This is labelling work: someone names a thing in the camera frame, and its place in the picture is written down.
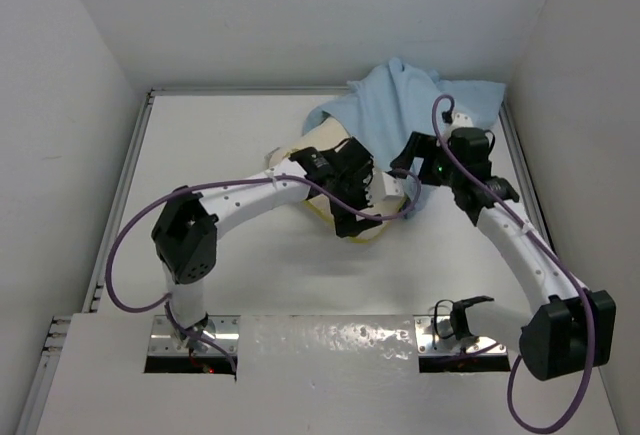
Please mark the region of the light blue pillowcase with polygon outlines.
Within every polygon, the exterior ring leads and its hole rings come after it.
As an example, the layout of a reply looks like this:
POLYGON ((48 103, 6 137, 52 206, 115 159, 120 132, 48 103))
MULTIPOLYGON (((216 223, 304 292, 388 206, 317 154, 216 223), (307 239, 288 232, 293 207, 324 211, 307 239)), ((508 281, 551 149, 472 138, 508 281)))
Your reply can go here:
POLYGON ((363 79, 349 81, 348 93, 313 109, 304 134, 333 118, 373 155, 383 170, 406 146, 412 132, 434 133, 431 110, 445 94, 476 127, 496 123, 506 85, 484 80, 446 80, 434 70, 422 70, 400 58, 381 64, 363 79))

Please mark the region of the cream memory foam pillow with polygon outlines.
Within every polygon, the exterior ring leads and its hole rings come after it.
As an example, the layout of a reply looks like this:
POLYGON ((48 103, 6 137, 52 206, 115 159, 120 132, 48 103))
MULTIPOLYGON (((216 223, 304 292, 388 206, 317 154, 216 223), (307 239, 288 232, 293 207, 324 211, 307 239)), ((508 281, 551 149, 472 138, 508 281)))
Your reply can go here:
MULTIPOLYGON (((305 135, 301 136, 295 142, 278 147, 265 156, 266 166, 271 168, 277 165, 282 159, 286 158, 291 152, 303 149, 308 146, 315 147, 318 150, 327 150, 336 146, 343 139, 349 137, 345 128, 334 118, 329 117, 319 126, 313 128, 305 135)), ((364 210, 365 213, 371 215, 392 215, 401 205, 401 199, 386 199, 374 204, 372 207, 364 210)), ((318 195, 311 200, 303 202, 304 208, 312 213, 316 218, 323 221, 325 225, 334 231, 333 217, 330 212, 329 200, 324 195, 318 195)), ((356 237, 348 237, 347 240, 353 243, 367 244, 371 243, 375 238, 380 236, 388 226, 388 222, 368 229, 356 237)))

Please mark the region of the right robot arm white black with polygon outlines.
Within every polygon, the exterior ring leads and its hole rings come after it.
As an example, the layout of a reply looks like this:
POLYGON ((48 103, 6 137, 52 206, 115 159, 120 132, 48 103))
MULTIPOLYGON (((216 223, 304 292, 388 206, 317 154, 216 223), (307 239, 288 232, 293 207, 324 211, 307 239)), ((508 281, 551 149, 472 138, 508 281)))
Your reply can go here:
POLYGON ((508 180, 493 175, 493 143, 482 129, 456 128, 446 143, 414 132, 391 163, 408 169, 421 159, 418 178, 446 186, 455 204, 492 242, 520 284, 532 315, 521 316, 486 295, 456 301, 449 319, 436 326, 441 338, 458 341, 488 336, 515 350, 540 381, 581 371, 590 352, 587 332, 594 329, 593 364, 610 360, 616 304, 605 290, 571 282, 552 261, 552 252, 529 225, 519 195, 508 180))

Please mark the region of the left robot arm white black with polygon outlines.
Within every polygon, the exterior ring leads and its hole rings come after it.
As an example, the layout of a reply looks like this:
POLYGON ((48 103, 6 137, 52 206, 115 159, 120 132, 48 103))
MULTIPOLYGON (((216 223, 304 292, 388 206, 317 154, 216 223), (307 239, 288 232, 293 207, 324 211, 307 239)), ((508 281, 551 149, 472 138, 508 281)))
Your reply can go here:
POLYGON ((203 279, 216 265, 217 243, 224 235, 275 208, 318 195, 329 200, 336 236, 348 238, 381 225, 375 205, 400 198, 403 191, 353 138, 339 148, 297 150, 236 183, 174 191, 151 237, 167 275, 169 312, 177 328, 206 325, 203 279))

